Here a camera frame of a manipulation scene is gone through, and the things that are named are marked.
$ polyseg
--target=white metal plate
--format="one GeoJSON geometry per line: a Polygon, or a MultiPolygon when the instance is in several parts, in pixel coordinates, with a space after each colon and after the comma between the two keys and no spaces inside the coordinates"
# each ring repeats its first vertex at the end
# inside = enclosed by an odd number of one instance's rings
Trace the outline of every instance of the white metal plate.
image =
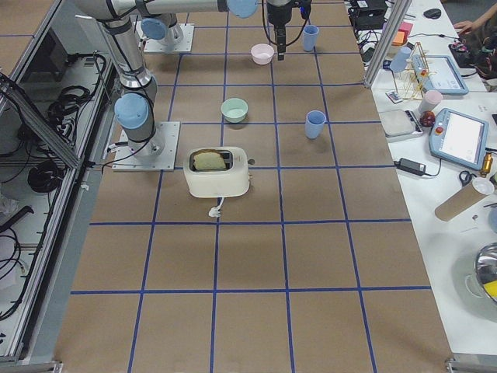
{"type": "MultiPolygon", "coordinates": [[[[113,163],[114,171],[172,171],[176,160],[176,149],[178,148],[180,122],[158,122],[157,132],[165,137],[165,145],[162,153],[154,158],[140,159],[131,156],[122,162],[113,163]]],[[[119,141],[127,141],[124,131],[121,132],[119,141]]],[[[121,159],[131,155],[127,146],[117,148],[116,158],[121,159]]]]}
{"type": "MultiPolygon", "coordinates": [[[[138,36],[143,38],[143,31],[141,30],[141,21],[137,21],[137,32],[138,36]]],[[[177,43],[173,49],[169,50],[165,45],[160,44],[157,40],[147,39],[145,44],[144,53],[146,54],[171,54],[171,53],[183,53],[192,51],[193,43],[193,30],[195,26],[193,23],[179,23],[181,30],[183,31],[183,40],[181,43],[177,43]]]]}

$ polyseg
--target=green bowl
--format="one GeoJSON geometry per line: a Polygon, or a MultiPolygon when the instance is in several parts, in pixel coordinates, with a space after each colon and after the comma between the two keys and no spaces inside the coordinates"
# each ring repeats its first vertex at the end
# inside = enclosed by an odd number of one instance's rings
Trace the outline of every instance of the green bowl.
{"type": "Polygon", "coordinates": [[[231,123],[238,123],[245,119],[249,105],[243,99],[227,99],[221,105],[221,112],[224,119],[231,123]]]}

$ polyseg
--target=pot handle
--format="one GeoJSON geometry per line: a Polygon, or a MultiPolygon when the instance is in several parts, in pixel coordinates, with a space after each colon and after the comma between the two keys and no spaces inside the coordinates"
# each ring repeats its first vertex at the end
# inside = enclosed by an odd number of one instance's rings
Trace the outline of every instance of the pot handle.
{"type": "Polygon", "coordinates": [[[480,293],[479,291],[474,292],[474,290],[471,290],[472,286],[470,284],[470,281],[472,282],[472,284],[474,284],[474,280],[471,280],[472,277],[472,274],[467,274],[464,278],[464,285],[466,286],[466,289],[471,293],[471,295],[475,296],[476,298],[483,298],[484,295],[482,293],[480,293]]]}

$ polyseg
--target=human hand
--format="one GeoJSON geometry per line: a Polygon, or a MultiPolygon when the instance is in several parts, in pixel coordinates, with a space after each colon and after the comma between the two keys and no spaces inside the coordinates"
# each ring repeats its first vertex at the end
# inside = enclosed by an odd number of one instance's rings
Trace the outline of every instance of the human hand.
{"type": "Polygon", "coordinates": [[[457,33],[459,35],[464,35],[470,33],[474,29],[474,23],[472,21],[462,21],[454,24],[454,29],[459,29],[457,33]]]}

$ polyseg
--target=person's arm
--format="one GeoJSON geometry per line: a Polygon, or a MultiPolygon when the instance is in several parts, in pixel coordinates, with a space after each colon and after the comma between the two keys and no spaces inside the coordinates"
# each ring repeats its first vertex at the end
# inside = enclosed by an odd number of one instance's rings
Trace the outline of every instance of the person's arm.
{"type": "Polygon", "coordinates": [[[497,13],[497,2],[490,7],[485,13],[478,17],[474,22],[472,21],[462,21],[454,24],[454,29],[460,29],[458,33],[464,35],[465,33],[470,33],[476,30],[478,27],[482,27],[485,22],[491,19],[497,13]]]}

